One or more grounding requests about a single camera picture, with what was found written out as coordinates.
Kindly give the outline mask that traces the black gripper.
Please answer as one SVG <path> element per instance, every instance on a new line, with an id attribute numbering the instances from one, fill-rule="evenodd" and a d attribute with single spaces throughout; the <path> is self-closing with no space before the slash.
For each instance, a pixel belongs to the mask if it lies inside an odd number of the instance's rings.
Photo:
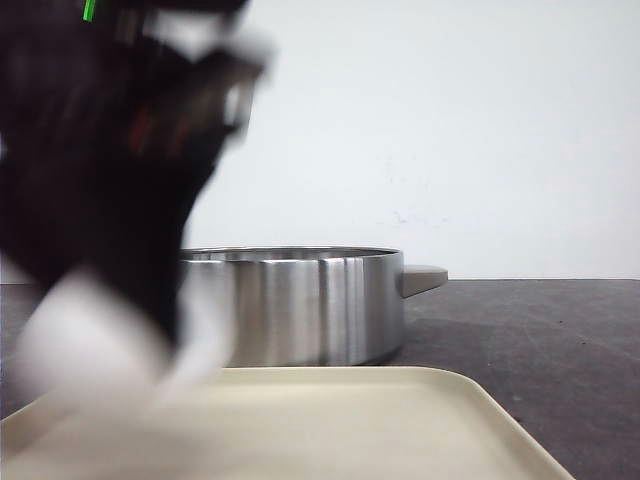
<path id="1" fill-rule="evenodd" d="M 241 131 L 261 54 L 243 1 L 1 5 L 1 250 L 24 270 L 88 266 L 79 153 L 176 156 Z"/>

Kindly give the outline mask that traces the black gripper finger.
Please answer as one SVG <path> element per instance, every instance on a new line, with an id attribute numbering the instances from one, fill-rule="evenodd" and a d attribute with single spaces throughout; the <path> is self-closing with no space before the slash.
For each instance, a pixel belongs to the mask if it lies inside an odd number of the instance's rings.
<path id="1" fill-rule="evenodd" d="M 218 158 L 216 149 L 168 157 L 79 153 L 81 258 L 145 315 L 170 349 L 178 342 L 184 226 Z"/>

